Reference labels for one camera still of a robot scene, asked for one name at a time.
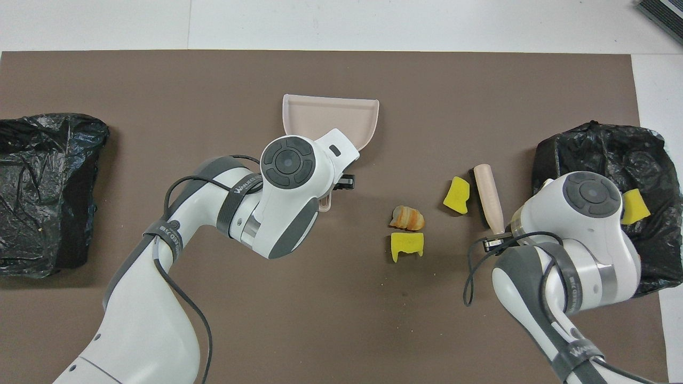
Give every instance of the brush handle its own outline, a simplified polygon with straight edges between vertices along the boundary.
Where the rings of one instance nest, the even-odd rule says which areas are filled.
[[[498,198],[498,190],[496,189],[496,181],[493,180],[491,166],[479,164],[474,167],[474,178],[488,226],[491,227],[493,234],[503,233],[505,231],[503,209],[501,200]]]

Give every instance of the gray velcro strap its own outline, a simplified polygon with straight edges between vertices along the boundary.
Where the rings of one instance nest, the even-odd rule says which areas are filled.
[[[541,243],[536,246],[543,249],[548,255],[555,259],[557,268],[560,270],[560,276],[562,276],[562,280],[564,281],[566,292],[563,312],[567,315],[577,313],[581,309],[581,304],[583,304],[583,290],[581,289],[579,272],[576,270],[574,262],[560,244]]]
[[[604,357],[593,342],[588,339],[579,339],[558,351],[551,365],[557,377],[564,383],[576,367],[595,356]]]
[[[240,208],[247,193],[262,183],[263,177],[261,177],[261,175],[248,174],[230,189],[227,198],[221,206],[221,210],[218,212],[216,228],[218,228],[219,231],[232,238],[232,236],[230,236],[230,223],[232,223],[232,219],[235,217],[237,208]]]
[[[159,236],[161,240],[163,240],[164,243],[168,244],[169,248],[171,248],[171,252],[173,253],[173,261],[175,262],[178,259],[178,256],[180,255],[180,252],[182,252],[183,248],[182,237],[180,236],[180,233],[178,233],[178,231],[167,221],[161,219],[155,221],[149,226],[149,228],[147,228],[144,234]]]

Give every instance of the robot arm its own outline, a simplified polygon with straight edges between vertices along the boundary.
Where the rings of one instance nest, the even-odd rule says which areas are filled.
[[[527,330],[563,383],[651,383],[613,368],[568,315],[629,299],[637,288],[639,257],[619,226],[614,184],[573,172],[546,184],[517,213],[515,235],[538,230],[525,245],[505,250],[493,272],[505,309]]]
[[[263,179],[230,156],[211,159],[153,223],[114,275],[97,334],[55,383],[192,383],[199,370],[194,329],[154,261],[168,271],[202,225],[265,258],[294,251],[317,217],[318,200],[358,159],[337,129],[316,141],[285,136],[261,157]]]

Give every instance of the croissant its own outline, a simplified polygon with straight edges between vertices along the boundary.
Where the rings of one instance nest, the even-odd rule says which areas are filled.
[[[397,206],[393,209],[391,216],[391,223],[389,223],[391,227],[417,231],[425,226],[424,216],[417,209],[409,206]]]

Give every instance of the yellow object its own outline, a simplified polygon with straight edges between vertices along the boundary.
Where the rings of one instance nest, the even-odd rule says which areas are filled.
[[[398,253],[415,253],[422,256],[425,236],[422,233],[394,232],[391,234],[391,257],[398,262]]]
[[[443,205],[464,215],[467,213],[467,205],[465,204],[469,199],[469,183],[459,177],[454,177],[451,182],[451,188],[443,200]]]
[[[647,209],[643,196],[641,196],[638,189],[631,189],[624,193],[624,217],[622,224],[633,224],[638,220],[642,220],[650,216],[650,210]]]
[[[420,211],[409,206],[397,206],[391,213],[390,227],[409,231],[419,231],[425,226],[425,218]]]

